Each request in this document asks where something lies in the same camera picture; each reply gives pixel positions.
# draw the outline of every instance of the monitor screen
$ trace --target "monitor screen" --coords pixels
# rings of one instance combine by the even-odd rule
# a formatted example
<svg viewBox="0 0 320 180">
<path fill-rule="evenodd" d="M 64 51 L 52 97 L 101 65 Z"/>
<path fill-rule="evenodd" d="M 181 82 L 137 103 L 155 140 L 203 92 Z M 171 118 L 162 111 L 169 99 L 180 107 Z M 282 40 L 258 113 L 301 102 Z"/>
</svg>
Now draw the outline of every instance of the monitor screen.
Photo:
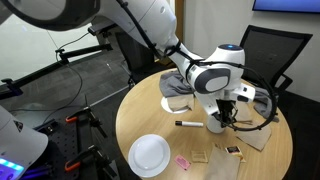
<svg viewBox="0 0 320 180">
<path fill-rule="evenodd" d="M 320 0 L 255 0 L 252 10 L 320 13 Z"/>
</svg>

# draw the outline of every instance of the white marker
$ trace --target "white marker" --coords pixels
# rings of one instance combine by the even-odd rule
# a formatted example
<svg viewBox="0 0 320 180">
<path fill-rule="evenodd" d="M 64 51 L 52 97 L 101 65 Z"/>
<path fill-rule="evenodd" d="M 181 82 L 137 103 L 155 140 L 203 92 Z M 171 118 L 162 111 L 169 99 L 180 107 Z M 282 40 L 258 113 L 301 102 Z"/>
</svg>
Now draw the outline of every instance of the white marker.
<svg viewBox="0 0 320 180">
<path fill-rule="evenodd" d="M 176 121 L 176 126 L 193 126 L 193 127 L 202 127 L 202 126 L 203 126 L 203 123 L 199 123 L 199 122 Z"/>
</svg>

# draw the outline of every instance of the office chair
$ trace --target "office chair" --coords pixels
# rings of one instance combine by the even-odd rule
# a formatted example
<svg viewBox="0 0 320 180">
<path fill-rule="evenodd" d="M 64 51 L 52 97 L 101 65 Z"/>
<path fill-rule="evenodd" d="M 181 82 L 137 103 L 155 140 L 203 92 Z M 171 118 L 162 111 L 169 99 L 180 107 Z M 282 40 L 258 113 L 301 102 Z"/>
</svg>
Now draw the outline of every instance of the office chair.
<svg viewBox="0 0 320 180">
<path fill-rule="evenodd" d="M 129 88 L 142 81 L 144 78 L 169 69 L 163 64 L 155 62 L 153 52 L 141 45 L 126 32 L 115 33 L 119 48 L 125 58 L 129 75 Z"/>
<path fill-rule="evenodd" d="M 241 40 L 245 51 L 245 66 L 254 69 L 281 93 L 293 82 L 284 74 L 311 39 L 312 34 L 287 32 L 249 25 Z M 279 78 L 285 80 L 276 87 Z M 256 76 L 244 71 L 243 79 L 259 86 Z"/>
</svg>

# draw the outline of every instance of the paper plate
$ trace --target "paper plate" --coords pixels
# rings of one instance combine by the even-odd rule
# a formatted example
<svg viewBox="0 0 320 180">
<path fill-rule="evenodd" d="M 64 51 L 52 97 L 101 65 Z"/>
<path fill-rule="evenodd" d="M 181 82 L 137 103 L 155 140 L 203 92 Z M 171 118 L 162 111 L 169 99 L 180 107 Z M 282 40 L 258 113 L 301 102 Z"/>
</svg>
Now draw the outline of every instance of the paper plate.
<svg viewBox="0 0 320 180">
<path fill-rule="evenodd" d="M 186 107 L 185 109 L 181 109 L 181 110 L 178 110 L 178 111 L 172 111 L 170 108 L 169 108 L 169 105 L 168 105 L 168 99 L 165 98 L 165 97 L 162 97 L 161 99 L 161 106 L 164 110 L 166 110 L 167 112 L 169 113 L 174 113 L 174 114 L 180 114 L 180 113 L 184 113 L 186 111 L 188 111 L 188 108 Z"/>
<path fill-rule="evenodd" d="M 161 173 L 170 161 L 170 148 L 165 139 L 148 134 L 137 139 L 129 151 L 129 166 L 140 177 Z"/>
</svg>

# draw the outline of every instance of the pink eraser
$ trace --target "pink eraser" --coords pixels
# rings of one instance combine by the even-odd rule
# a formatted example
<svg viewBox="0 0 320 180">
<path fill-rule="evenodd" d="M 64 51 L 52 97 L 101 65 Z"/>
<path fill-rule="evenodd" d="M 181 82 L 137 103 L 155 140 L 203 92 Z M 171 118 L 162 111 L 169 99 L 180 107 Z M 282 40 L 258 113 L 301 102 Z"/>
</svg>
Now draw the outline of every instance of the pink eraser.
<svg viewBox="0 0 320 180">
<path fill-rule="evenodd" d="M 174 161 L 179 164 L 179 166 L 181 166 L 184 170 L 187 170 L 189 168 L 189 166 L 191 165 L 191 163 L 189 161 L 187 161 L 184 157 L 182 157 L 181 155 L 178 155 L 174 158 Z"/>
</svg>

